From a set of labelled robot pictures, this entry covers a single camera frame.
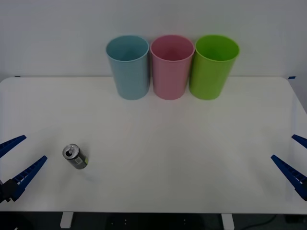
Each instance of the green cup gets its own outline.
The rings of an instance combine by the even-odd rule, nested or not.
[[[197,98],[217,98],[239,54],[239,46],[222,35],[207,35],[197,40],[189,89]]]

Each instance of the white wall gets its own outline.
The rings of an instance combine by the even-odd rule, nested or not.
[[[1,0],[0,75],[108,75],[118,35],[224,34],[232,75],[307,71],[307,0]]]

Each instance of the pink cup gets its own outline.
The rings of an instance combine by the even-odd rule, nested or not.
[[[150,51],[153,54],[153,91],[162,99],[181,97],[189,77],[194,45],[179,35],[165,35],[155,39]]]

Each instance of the table leg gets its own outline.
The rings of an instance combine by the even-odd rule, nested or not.
[[[62,229],[70,229],[71,228],[71,221],[73,217],[73,212],[63,212],[62,220],[60,226]]]
[[[222,213],[224,230],[234,230],[235,225],[231,213]]]

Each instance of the black cable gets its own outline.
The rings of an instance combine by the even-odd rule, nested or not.
[[[259,223],[259,224],[248,225],[248,226],[242,228],[241,230],[246,230],[246,229],[250,229],[250,228],[253,228],[253,227],[257,227],[257,226],[266,225],[268,223],[271,223],[273,220],[275,220],[276,217],[277,217],[277,215],[274,215],[271,219],[269,219],[266,222]]]

